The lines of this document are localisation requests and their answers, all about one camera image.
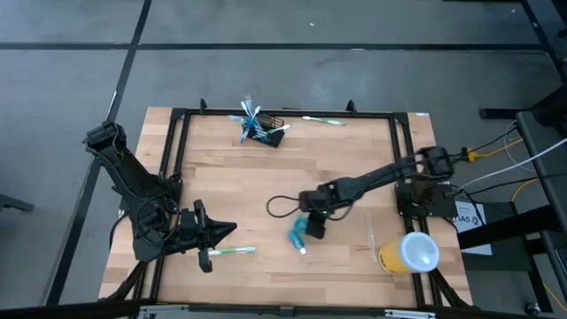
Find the concrete floor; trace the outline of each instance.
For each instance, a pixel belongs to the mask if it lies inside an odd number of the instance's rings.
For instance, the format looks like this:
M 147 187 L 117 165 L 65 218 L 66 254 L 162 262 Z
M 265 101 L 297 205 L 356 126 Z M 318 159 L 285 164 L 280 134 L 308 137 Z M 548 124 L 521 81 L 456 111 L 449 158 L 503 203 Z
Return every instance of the concrete floor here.
M 142 3 L 4 0 L 0 42 L 129 43 Z M 564 44 L 554 36 L 562 22 L 553 6 L 549 1 L 531 4 L 563 52 Z M 537 38 L 519 4 L 162 0 L 153 2 L 141 41 L 535 43 Z M 0 307 L 42 302 L 89 165 L 81 140 L 105 118 L 125 55 L 0 51 L 0 192 L 35 202 L 32 214 L 5 210 L 0 215 Z M 251 94 L 267 108 L 342 110 L 353 99 L 360 110 L 428 112 L 438 143 L 458 150 L 498 136 L 509 124 L 480 120 L 479 107 L 529 106 L 559 83 L 548 57 L 535 53 L 139 51 L 117 122 L 134 150 L 148 106 L 196 106 L 203 97 L 210 107 L 238 107 L 242 96 Z M 520 159 L 527 152 L 516 147 L 512 154 Z M 499 154 L 480 164 L 462 164 L 454 183 L 509 163 Z M 485 185 L 527 176 L 518 170 Z M 101 173 L 63 303 L 97 297 L 120 201 L 110 186 Z M 514 189 L 503 187 L 478 199 L 509 200 Z M 542 203 L 539 186 L 526 189 L 517 201 L 520 211 Z M 538 258 L 538 264 L 544 281 L 560 294 L 547 260 Z M 526 274 L 470 271 L 468 276 L 474 302 L 482 308 L 522 313 L 524 304 L 534 300 Z M 503 284 L 495 287 L 496 278 Z M 555 307 L 554 316 L 560 311 Z

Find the wooden tabletop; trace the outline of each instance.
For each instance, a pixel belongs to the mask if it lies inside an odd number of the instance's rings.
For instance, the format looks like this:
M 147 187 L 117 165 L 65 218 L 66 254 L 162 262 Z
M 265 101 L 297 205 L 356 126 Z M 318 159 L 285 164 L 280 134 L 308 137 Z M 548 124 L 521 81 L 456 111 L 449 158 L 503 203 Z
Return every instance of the wooden tabletop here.
M 156 174 L 167 135 L 171 108 L 148 108 L 136 156 Z M 435 144 L 431 120 L 424 113 L 408 115 L 416 149 Z M 297 214 L 276 219 L 266 212 L 275 195 L 297 197 L 320 183 L 358 176 L 393 161 L 386 120 L 341 119 L 334 126 L 301 118 L 283 118 L 291 127 L 277 149 L 247 140 L 240 144 L 240 126 L 225 116 L 190 118 L 183 159 L 181 207 L 192 209 L 202 199 L 207 214 L 238 228 L 217 249 L 255 246 L 254 254 L 212 256 L 213 272 L 203 273 L 197 250 L 167 256 L 159 300 L 222 304 L 415 307 L 409 275 L 392 276 L 377 262 L 377 248 L 405 234 L 397 214 L 392 185 L 368 192 L 347 218 L 327 222 L 323 240 L 306 237 L 307 254 L 300 255 L 287 238 Z M 177 145 L 181 123 L 177 125 Z M 400 144 L 405 149 L 399 128 Z M 176 146 L 168 172 L 173 170 Z M 297 202 L 274 200 L 275 214 L 290 211 Z M 471 302 L 454 229 L 440 219 L 428 219 L 430 233 L 441 251 L 439 269 L 465 301 Z M 153 264 L 148 269 L 144 296 L 149 295 Z M 130 223 L 117 228 L 100 290 L 116 290 L 136 265 Z M 425 297 L 431 303 L 426 275 Z

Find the teal object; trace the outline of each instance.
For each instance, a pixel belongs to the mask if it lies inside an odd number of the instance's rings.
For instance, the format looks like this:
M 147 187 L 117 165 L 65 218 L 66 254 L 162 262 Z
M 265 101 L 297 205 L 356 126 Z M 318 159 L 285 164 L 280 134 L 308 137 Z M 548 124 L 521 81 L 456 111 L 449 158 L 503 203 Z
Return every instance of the teal object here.
M 307 249 L 305 249 L 305 243 L 303 242 L 303 234 L 307 228 L 307 218 L 305 216 L 300 216 L 293 223 L 293 228 L 288 233 L 288 238 L 295 249 L 299 250 L 301 254 L 306 254 Z

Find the yellow paper cup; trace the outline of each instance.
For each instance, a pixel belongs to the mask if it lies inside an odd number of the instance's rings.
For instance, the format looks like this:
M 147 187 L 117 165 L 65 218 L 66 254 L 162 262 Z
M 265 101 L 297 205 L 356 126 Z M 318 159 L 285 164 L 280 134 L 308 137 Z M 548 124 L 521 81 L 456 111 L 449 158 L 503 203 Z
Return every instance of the yellow paper cup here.
M 378 259 L 390 274 L 428 272 L 439 264 L 439 247 L 429 235 L 411 232 L 382 245 Z

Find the toothbrush holder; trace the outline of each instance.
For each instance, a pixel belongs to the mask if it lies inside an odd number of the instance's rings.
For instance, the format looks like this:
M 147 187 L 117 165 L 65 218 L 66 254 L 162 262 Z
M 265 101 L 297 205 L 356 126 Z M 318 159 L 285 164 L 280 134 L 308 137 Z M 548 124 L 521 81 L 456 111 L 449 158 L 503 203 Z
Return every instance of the toothbrush holder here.
M 258 120 L 258 123 L 264 129 L 264 132 L 257 132 L 253 125 L 253 122 L 250 121 L 250 118 L 245 117 L 245 121 L 242 124 L 243 132 L 248 128 L 247 125 L 252 125 L 250 127 L 250 131 L 248 132 L 247 138 L 251 138 L 254 141 L 258 141 L 260 143 L 277 148 L 277 146 L 279 146 L 282 142 L 282 138 L 284 138 L 284 130 L 280 129 L 271 134 L 268 134 L 268 132 L 271 129 L 281 128 L 284 125 L 284 120 L 266 115 L 264 113 L 256 115 L 255 119 Z

